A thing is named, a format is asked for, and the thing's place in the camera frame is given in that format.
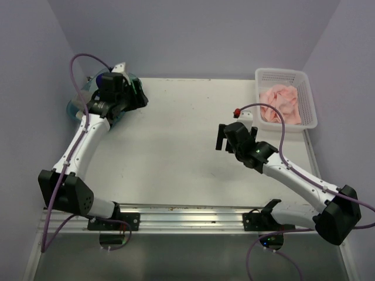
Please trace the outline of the purple towel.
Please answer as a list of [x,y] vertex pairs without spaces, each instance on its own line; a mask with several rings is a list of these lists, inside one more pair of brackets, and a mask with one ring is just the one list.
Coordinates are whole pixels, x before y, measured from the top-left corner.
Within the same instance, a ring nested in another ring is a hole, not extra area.
[[97,85],[97,87],[100,87],[101,84],[102,84],[102,76],[103,76],[103,73],[99,74],[99,75],[96,77],[96,85]]

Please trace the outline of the grey towel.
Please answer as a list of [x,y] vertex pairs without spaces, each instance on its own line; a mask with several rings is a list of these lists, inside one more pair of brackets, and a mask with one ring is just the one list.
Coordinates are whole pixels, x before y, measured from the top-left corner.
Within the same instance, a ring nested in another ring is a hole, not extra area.
[[89,91],[82,90],[80,94],[77,94],[72,100],[71,103],[77,107],[79,110],[84,111],[84,106],[88,104],[91,100],[92,94]]

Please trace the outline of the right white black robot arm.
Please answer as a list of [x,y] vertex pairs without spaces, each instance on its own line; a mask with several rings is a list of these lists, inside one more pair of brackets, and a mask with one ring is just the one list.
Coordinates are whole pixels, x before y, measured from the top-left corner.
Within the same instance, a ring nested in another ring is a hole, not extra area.
[[232,153],[245,167],[282,183],[308,205],[272,199],[259,211],[243,214],[245,231],[282,231],[302,227],[315,230],[324,240],[340,245],[361,219],[356,191],[325,183],[282,158],[273,145],[256,140],[257,128],[241,122],[220,124],[216,150]]

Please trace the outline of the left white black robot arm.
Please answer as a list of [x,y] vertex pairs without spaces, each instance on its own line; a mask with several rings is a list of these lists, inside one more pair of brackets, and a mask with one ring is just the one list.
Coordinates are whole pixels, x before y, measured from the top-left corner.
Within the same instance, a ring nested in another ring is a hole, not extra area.
[[122,222],[116,203],[96,197],[84,179],[104,135],[125,112],[145,107],[148,99],[141,80],[132,74],[102,73],[96,82],[72,142],[51,170],[40,172],[38,183],[50,211],[101,217],[101,223],[114,230]]

